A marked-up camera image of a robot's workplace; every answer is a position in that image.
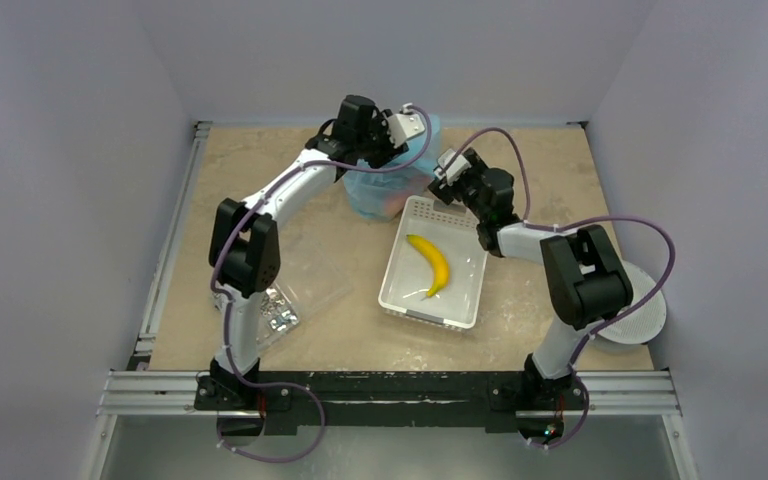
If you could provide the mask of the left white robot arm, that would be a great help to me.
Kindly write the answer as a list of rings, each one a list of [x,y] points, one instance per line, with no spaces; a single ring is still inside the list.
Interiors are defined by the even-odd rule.
[[[348,95],[274,180],[241,201],[217,208],[209,251],[211,290],[225,300],[222,341],[200,398],[244,409],[257,399],[261,303],[281,268],[279,234],[310,200],[349,170],[377,171],[407,152],[425,131],[416,112],[380,109],[364,96]]]

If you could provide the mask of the light blue plastic bag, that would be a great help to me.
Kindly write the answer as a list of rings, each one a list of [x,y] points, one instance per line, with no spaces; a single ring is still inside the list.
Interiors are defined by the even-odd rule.
[[[442,148],[441,119],[430,115],[431,140],[424,154],[409,167],[391,173],[349,171],[343,186],[350,207],[359,215],[389,221],[403,209],[408,197],[422,194],[433,180]]]

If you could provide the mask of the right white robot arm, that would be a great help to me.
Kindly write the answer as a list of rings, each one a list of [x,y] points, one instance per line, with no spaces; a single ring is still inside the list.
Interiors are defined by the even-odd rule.
[[[561,233],[540,230],[514,212],[514,178],[489,167],[472,148],[446,150],[430,191],[445,204],[463,204],[477,219],[479,244],[499,258],[543,267],[554,318],[521,376],[524,399],[544,407],[572,384],[574,351],[597,324],[633,300],[633,286],[606,230],[591,225]]]

